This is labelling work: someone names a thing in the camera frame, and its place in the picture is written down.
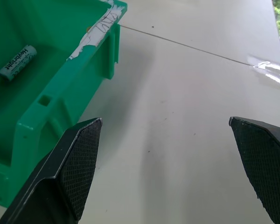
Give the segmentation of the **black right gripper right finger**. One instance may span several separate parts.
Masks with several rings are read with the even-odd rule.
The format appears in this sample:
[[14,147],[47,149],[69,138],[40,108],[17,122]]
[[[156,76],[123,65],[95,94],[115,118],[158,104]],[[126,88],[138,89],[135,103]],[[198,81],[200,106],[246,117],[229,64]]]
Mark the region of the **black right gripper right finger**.
[[252,119],[230,117],[245,173],[275,224],[280,224],[280,127]]

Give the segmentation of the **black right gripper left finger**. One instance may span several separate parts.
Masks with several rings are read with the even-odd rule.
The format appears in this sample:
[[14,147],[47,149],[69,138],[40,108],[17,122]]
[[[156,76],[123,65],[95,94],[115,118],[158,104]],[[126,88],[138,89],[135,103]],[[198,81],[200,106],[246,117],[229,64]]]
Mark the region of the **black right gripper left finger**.
[[36,165],[0,224],[77,224],[94,177],[101,128],[101,118],[68,128]]

